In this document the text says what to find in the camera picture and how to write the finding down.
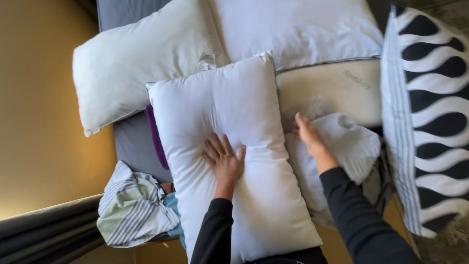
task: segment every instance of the black sleeve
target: black sleeve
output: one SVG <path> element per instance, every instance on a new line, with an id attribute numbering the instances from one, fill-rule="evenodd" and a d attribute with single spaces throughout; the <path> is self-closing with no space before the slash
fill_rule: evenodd
<path id="1" fill-rule="evenodd" d="M 343 168 L 321 174 L 335 225 L 355 264 L 416 264 L 420 260 L 350 180 Z"/>
<path id="2" fill-rule="evenodd" d="M 232 213 L 233 204 L 229 200 L 212 200 L 197 236 L 191 264 L 230 263 Z"/>

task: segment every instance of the gray curtain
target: gray curtain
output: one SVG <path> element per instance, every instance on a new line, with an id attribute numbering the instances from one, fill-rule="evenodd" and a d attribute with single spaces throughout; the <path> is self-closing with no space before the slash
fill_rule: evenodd
<path id="1" fill-rule="evenodd" d="M 0 221 L 0 264 L 69 263 L 103 245 L 96 227 L 101 196 Z"/>

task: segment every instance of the blue fabric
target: blue fabric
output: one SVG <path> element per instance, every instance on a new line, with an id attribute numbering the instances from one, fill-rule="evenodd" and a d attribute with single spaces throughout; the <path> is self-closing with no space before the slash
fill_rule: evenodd
<path id="1" fill-rule="evenodd" d="M 163 200 L 163 205 L 171 208 L 174 212 L 181 217 L 179 211 L 177 210 L 177 199 L 175 197 L 176 193 L 166 194 L 165 199 Z M 181 227 L 181 223 L 179 223 L 173 230 L 168 231 L 168 235 L 170 236 L 179 236 L 179 240 L 181 241 L 182 247 L 186 249 L 186 241 L 184 240 L 184 230 Z"/>

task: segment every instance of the purple fabric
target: purple fabric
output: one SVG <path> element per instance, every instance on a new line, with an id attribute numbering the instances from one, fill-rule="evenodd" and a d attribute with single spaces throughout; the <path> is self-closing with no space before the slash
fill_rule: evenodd
<path id="1" fill-rule="evenodd" d="M 163 167 L 163 169 L 169 170 L 168 161 L 166 160 L 165 152 L 163 150 L 163 145 L 161 145 L 161 140 L 159 139 L 158 127 L 156 126 L 155 116 L 153 115 L 153 106 L 151 106 L 151 104 L 147 105 L 144 112 L 148 118 L 151 138 L 153 139 L 153 144 L 155 145 L 156 156 L 158 156 L 159 163 L 161 163 L 161 167 Z"/>

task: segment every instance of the black long-sleeve shirt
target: black long-sleeve shirt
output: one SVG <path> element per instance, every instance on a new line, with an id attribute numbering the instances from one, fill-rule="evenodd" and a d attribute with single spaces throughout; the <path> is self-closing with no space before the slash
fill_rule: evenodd
<path id="1" fill-rule="evenodd" d="M 417 264 L 406 241 L 381 219 L 343 168 L 320 175 L 335 225 L 355 264 Z M 204 217 L 191 264 L 229 264 L 233 204 L 214 199 Z M 269 257 L 258 264 L 326 264 L 319 247 Z"/>

